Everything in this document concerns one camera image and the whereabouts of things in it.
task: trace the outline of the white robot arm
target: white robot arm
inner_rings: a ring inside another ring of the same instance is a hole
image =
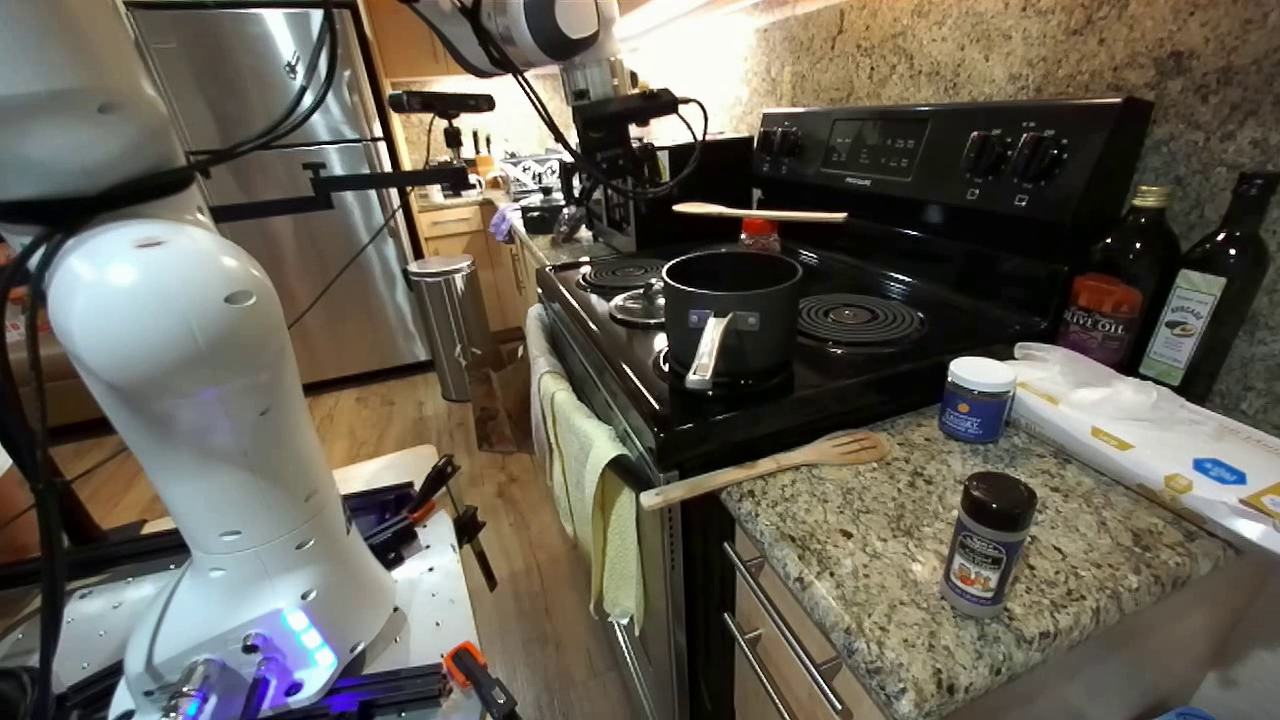
[[[610,0],[486,0],[486,39],[453,0],[417,14],[474,72],[508,56],[619,87]],[[113,708],[163,718],[192,676],[228,692],[216,718],[318,699],[393,617],[393,580],[341,512],[277,290],[202,215],[117,0],[0,0],[0,128],[0,232],[65,235],[52,333],[192,549]]]

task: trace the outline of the wall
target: wall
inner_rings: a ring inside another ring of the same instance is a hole
[[[763,27],[739,15],[689,20],[623,56],[642,79],[700,95],[714,131],[751,131],[761,107],[774,103],[1147,95],[1157,124],[1141,176],[1170,185],[1182,245],[1216,225],[1238,168],[1280,168],[1272,0],[843,0]],[[1280,211],[1263,232],[1280,251]],[[1280,434],[1276,367],[1272,268],[1211,403]]]

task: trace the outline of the oven door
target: oven door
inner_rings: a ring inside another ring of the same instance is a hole
[[[642,445],[642,428],[637,428],[623,396],[608,388],[597,371],[602,358],[593,340],[556,308],[544,306],[544,333],[563,364],[563,376],[581,403],[597,413],[597,420],[610,423],[619,445],[629,448],[629,479],[631,488],[665,485],[666,476],[650,466],[650,448]],[[683,690],[683,569],[679,569],[679,518],[676,512],[640,512],[640,577],[642,577],[642,624],[631,633],[631,617],[608,617],[608,635],[614,662],[629,676],[629,690],[648,720],[679,720],[689,708]]]

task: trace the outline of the black jar lid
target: black jar lid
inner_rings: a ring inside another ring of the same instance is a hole
[[[1002,473],[970,473],[959,509],[982,527],[1021,531],[1034,518],[1034,488]]]

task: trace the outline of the wooden floor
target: wooden floor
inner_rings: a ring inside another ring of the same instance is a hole
[[[331,469],[413,445],[437,445],[460,462],[455,493],[486,521],[485,549],[498,577],[498,589],[486,592],[474,563],[463,559],[480,645],[527,720],[629,718],[623,676],[602,627],[587,617],[583,563],[563,542],[527,452],[480,452],[472,413],[440,403],[437,376],[423,371],[317,392],[307,409]],[[100,525],[163,518],[117,436],[60,445],[56,462],[65,476],[100,466],[74,479]],[[7,493],[0,509],[17,509],[18,485],[0,479],[0,488]],[[32,551],[29,525],[29,518],[0,518],[0,559]]]

